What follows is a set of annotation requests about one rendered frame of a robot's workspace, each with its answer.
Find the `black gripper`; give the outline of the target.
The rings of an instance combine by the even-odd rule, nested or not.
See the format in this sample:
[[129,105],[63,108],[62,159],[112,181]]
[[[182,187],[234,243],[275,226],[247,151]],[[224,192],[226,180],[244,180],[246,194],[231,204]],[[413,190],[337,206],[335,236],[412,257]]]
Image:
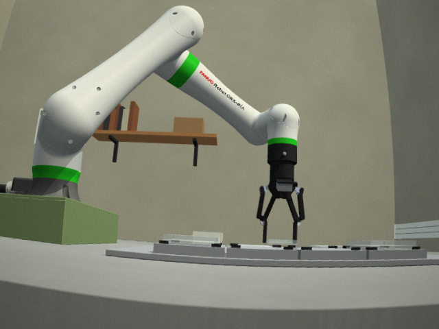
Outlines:
[[[277,191],[276,189],[276,179],[283,178],[283,179],[289,179],[294,182],[294,164],[287,163],[287,162],[275,162],[270,164],[270,183],[268,186],[260,186],[260,198],[259,198],[259,208],[257,212],[257,219],[260,219],[260,224],[263,225],[263,243],[266,243],[267,238],[267,218],[269,216],[269,213],[273,207],[273,204],[276,199],[282,198],[286,199],[287,203],[289,205],[289,209],[291,211],[292,217],[294,219],[293,223],[293,240],[297,240],[297,226],[300,226],[300,221],[305,219],[305,211],[304,211],[304,204],[303,204],[303,191],[304,188],[298,188],[298,187],[292,187],[291,191]],[[273,197],[271,197],[270,203],[268,204],[268,207],[265,211],[265,214],[262,216],[262,209],[263,209],[263,202],[265,193],[267,190],[271,192]],[[294,203],[292,201],[291,194],[296,191],[296,194],[298,195],[298,210],[299,210],[299,217],[297,215]]]

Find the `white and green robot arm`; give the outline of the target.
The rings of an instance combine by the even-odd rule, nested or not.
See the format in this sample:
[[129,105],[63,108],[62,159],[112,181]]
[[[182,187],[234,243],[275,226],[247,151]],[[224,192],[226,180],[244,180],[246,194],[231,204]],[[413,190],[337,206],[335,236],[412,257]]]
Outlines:
[[267,143],[269,165],[296,165],[297,111],[282,103],[260,113],[236,96],[187,51],[199,42],[203,32],[204,23],[196,10],[184,5],[173,7],[122,50],[54,93],[40,116],[32,179],[14,178],[0,184],[0,193],[67,197],[81,202],[78,180],[84,144],[153,73],[221,116],[250,144]]

